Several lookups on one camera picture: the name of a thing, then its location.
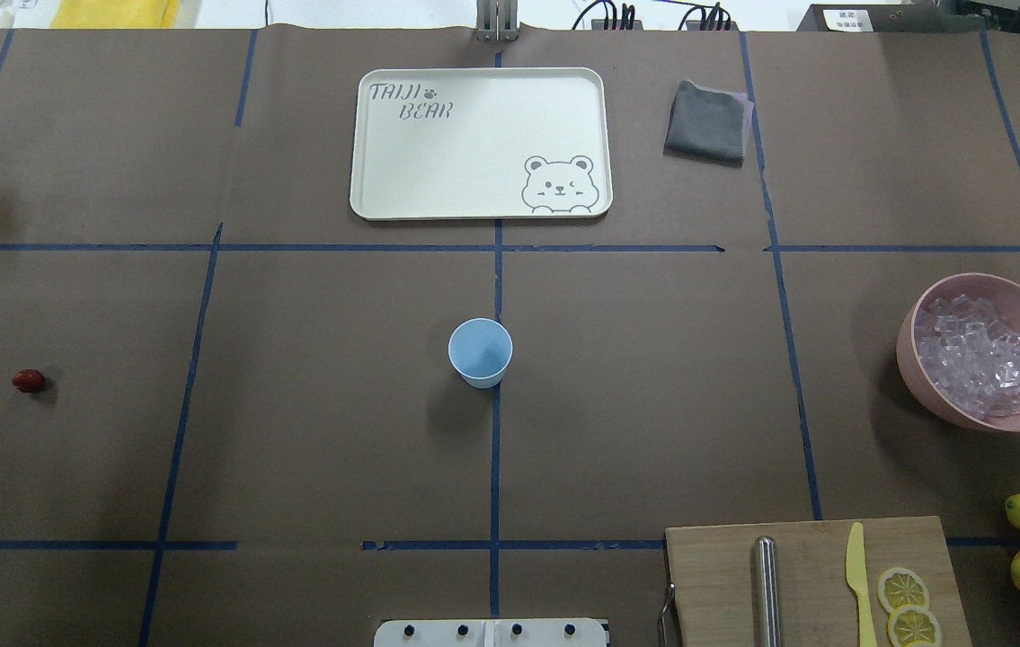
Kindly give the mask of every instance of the red strawberry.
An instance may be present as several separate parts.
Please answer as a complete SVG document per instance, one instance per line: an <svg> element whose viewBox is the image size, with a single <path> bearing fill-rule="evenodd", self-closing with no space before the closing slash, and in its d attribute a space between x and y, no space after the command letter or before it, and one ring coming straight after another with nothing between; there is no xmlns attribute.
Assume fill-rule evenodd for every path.
<svg viewBox="0 0 1020 647"><path fill-rule="evenodd" d="M17 376L13 377L13 380L10 380L10 382L13 388L20 390L21 393L38 393L46 388L46 378L33 368L18 371Z"/></svg>

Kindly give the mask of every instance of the folded cloth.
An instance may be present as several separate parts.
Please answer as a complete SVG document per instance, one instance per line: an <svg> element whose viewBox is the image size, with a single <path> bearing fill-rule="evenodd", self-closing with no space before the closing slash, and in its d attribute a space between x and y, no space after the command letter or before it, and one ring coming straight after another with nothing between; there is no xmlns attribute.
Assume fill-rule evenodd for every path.
<svg viewBox="0 0 1020 647"><path fill-rule="evenodd" d="M170 29L177 0L62 0L53 29Z"/></svg>
<svg viewBox="0 0 1020 647"><path fill-rule="evenodd" d="M744 94L682 81L669 110L665 147L708 159L743 161L752 110L753 103Z"/></svg>

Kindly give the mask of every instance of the yellow cloth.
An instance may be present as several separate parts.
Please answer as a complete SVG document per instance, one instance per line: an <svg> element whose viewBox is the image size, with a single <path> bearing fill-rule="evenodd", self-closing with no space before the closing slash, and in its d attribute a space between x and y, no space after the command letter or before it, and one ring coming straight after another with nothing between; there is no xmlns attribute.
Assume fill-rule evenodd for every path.
<svg viewBox="0 0 1020 647"><path fill-rule="evenodd" d="M170 29L177 0L62 0L53 29Z"/></svg>

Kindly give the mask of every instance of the bear drawing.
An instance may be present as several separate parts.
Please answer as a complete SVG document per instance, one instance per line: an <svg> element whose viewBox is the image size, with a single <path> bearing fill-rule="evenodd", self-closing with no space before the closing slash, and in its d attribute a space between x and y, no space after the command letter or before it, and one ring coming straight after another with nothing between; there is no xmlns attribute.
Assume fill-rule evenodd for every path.
<svg viewBox="0 0 1020 647"><path fill-rule="evenodd" d="M551 162L534 155L525 160L525 189L521 200L533 213L591 213L599 193L589 177L593 161L584 155L567 162Z"/></svg>

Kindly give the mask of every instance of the pink bowl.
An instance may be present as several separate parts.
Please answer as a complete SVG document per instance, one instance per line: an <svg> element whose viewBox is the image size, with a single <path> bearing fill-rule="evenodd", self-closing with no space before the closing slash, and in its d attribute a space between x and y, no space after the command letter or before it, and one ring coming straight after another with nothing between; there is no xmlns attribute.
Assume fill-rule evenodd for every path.
<svg viewBox="0 0 1020 647"><path fill-rule="evenodd" d="M913 319L916 318L917 311L925 304L932 303L934 299L953 299L961 294L969 295L970 298L991 300L1003 318L1009 320L1010 327L1020 332L1018 284L993 275L954 275L949 279L941 279L929 290L925 290L925 294L917 299L917 303L913 304L912 310L909 310L904 324L901 325L901 333L897 336L897 365L901 368L901 377L904 378L905 385L909 387L913 396L924 404L926 409L953 422L954 426L965 427L966 430L1020 432L1020 413L978 420L958 409L952 402L946 400L945 395L933 386L928 376L925 376L925 367L917 357L917 336L913 333Z"/></svg>

